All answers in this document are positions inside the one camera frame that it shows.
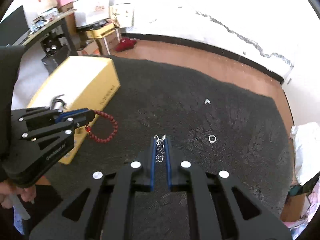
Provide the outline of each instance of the wooden floor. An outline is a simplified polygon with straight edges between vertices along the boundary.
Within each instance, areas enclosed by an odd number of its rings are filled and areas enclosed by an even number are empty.
[[[280,83],[252,67],[211,52],[159,41],[138,40],[134,49],[113,54],[118,57],[148,59],[193,68],[220,81],[229,82],[254,93],[271,97],[283,119],[289,139],[293,122]],[[290,139],[289,141],[293,154],[292,142]],[[297,184],[294,175],[292,184]]]

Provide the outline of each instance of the black box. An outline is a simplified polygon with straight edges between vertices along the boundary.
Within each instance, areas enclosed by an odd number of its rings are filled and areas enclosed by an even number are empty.
[[[41,61],[49,72],[49,75],[51,75],[51,73],[69,56],[70,51],[68,46],[63,45],[54,55],[45,56]]]

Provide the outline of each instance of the silver chain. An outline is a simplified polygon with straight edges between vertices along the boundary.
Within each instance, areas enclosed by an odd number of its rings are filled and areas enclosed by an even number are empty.
[[[156,163],[161,163],[164,160],[164,139],[165,135],[159,138],[157,135],[155,136],[155,139],[157,140],[156,143]]]

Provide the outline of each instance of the black baseboard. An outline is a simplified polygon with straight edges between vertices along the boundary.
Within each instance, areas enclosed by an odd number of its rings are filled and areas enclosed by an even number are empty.
[[[205,44],[198,41],[192,41],[182,38],[176,38],[176,37],[170,37],[170,36],[162,36],[162,35],[154,35],[154,34],[140,34],[140,33],[123,33],[122,36],[126,36],[128,38],[138,39],[138,40],[146,40],[146,41],[162,41],[167,42],[171,44],[177,44],[177,45],[183,45],[187,47],[192,47],[195,49],[202,49],[208,52],[212,52],[221,56],[225,56],[227,58],[231,58],[233,60],[236,60],[240,63],[246,64],[250,67],[253,67],[257,70],[259,70],[262,73],[265,73],[266,75],[270,76],[271,78],[277,80],[280,84],[284,82],[283,77],[279,76],[278,74],[268,70],[264,66],[249,60],[245,57],[242,57],[241,55],[238,55],[236,53],[233,53],[226,49],[221,49],[213,45]]]

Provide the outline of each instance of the silver screw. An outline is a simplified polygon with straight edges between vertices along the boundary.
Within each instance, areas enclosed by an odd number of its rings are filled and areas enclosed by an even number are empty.
[[[226,179],[227,177],[229,177],[229,172],[227,171],[220,171],[219,172],[219,176]]]
[[[132,168],[134,168],[134,169],[137,169],[137,168],[139,168],[139,167],[141,166],[141,163],[140,163],[140,162],[132,162],[132,163],[130,164],[130,166],[131,166]]]
[[[188,162],[188,161],[183,161],[183,162],[180,163],[180,165],[181,165],[182,168],[190,168],[191,163]]]
[[[92,177],[94,179],[101,179],[103,176],[102,172],[101,171],[96,171],[94,174],[92,174]]]

